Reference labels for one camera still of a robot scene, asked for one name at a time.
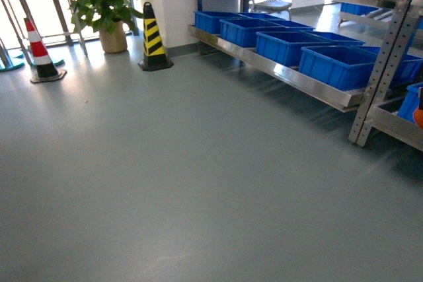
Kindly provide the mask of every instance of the blue plastic bin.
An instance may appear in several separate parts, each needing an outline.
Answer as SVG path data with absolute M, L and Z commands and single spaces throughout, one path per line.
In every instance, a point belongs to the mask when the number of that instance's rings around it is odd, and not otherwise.
M 272 20 L 272 22 L 279 24 L 280 26 L 289 28 L 290 30 L 287 30 L 287 31 L 300 31 L 300 30 L 312 31 L 314 29 L 312 26 L 306 26 L 305 24 L 301 24 L 301 23 L 289 21 L 289 20 L 284 20 L 284 19 Z
M 374 53 L 375 55 L 379 54 L 380 51 L 380 48 L 377 46 L 362 46 L 360 49 Z M 422 63 L 423 59 L 406 54 L 403 57 L 397 72 L 395 72 L 395 75 L 392 78 L 390 87 L 396 87 L 413 82 L 422 66 Z
M 304 46 L 329 46 L 330 41 L 304 32 L 257 32 L 257 54 L 285 66 L 298 66 Z
M 220 20 L 223 18 L 244 18 L 236 13 L 217 11 L 196 11 L 195 27 L 211 34 L 220 34 Z
M 353 5 L 351 3 L 343 3 L 341 4 L 340 11 L 342 11 L 343 13 L 351 13 L 352 15 L 362 16 L 374 10 L 377 10 L 377 8 L 361 6 L 361 5 Z
M 283 20 L 286 21 L 285 19 L 279 18 L 279 17 L 275 17 L 272 15 L 269 15 L 267 13 L 239 13 L 241 16 L 243 17 L 247 17 L 247 18 L 253 18 L 253 19 L 262 19 L 262 20 Z
M 259 19 L 222 19 L 221 37 L 243 48 L 255 48 L 257 32 L 286 31 L 287 28 L 269 20 Z
M 420 87 L 423 87 L 423 83 L 417 83 L 407 87 L 408 93 L 401 105 L 401 108 L 399 108 L 398 117 L 404 118 L 412 123 L 416 123 L 412 114 L 419 104 L 418 89 Z
M 375 55 L 355 46 L 302 48 L 299 72 L 339 90 L 366 87 Z
M 319 31 L 303 31 L 314 36 L 318 36 L 332 42 L 333 46 L 362 46 L 365 42 L 359 41 L 347 36 L 341 36 L 340 34 L 332 32 L 319 32 Z

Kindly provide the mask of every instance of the epoxy floor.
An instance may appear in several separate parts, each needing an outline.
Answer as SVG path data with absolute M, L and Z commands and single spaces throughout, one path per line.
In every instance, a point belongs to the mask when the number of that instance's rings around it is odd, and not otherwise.
M 354 114 L 222 53 L 143 72 L 128 40 L 0 74 L 1 282 L 422 280 L 420 151 L 351 145 Z

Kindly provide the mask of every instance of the chair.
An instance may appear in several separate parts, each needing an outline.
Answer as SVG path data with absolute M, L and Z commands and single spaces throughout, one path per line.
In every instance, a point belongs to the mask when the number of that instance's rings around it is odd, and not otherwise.
M 264 13 L 281 13 L 287 11 L 289 19 L 291 20 L 291 6 L 292 3 L 282 0 L 265 0 L 259 3 L 256 0 L 250 0 L 250 11 L 253 12 L 264 12 Z

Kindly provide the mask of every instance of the perforated metal upright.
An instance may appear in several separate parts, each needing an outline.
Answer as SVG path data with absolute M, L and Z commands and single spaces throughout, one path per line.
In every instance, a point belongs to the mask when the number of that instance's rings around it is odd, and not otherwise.
M 417 30 L 420 22 L 420 14 L 418 8 L 412 6 L 412 1 L 400 0 L 394 8 L 392 21 L 383 40 L 369 84 L 363 95 L 362 103 L 358 108 L 357 116 L 350 132 L 349 140 L 353 143 L 364 146 L 371 129 L 373 127 L 380 127 L 373 124 L 374 120 L 369 117 L 369 112 L 372 108 L 377 107 L 376 105 L 380 105 L 386 100 L 395 71 L 398 69 Z M 389 132 L 391 128 L 396 130 L 394 127 L 390 127 L 394 125 L 393 123 L 385 122 L 385 125 L 387 125 L 386 129 L 380 127 L 381 130 L 385 132 Z M 420 137 L 410 140 L 406 138 L 407 131 L 403 131 L 402 133 L 392 132 L 390 134 L 405 142 L 408 141 L 407 143 L 419 149 L 423 149 L 423 133 Z

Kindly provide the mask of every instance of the traffic cone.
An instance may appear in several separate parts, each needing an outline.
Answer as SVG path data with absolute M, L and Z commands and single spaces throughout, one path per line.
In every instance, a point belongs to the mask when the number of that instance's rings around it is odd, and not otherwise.
M 159 26 L 157 26 L 151 3 L 144 3 L 144 60 L 138 65 L 144 71 L 158 71 L 173 66 L 166 56 L 165 47 L 161 41 Z
M 25 18 L 24 20 L 26 30 L 28 31 L 28 39 L 31 45 L 32 56 L 34 57 L 35 66 L 37 68 L 37 75 L 33 76 L 30 82 L 34 84 L 54 82 L 64 78 L 67 71 L 64 69 L 56 69 L 34 25 L 28 18 Z

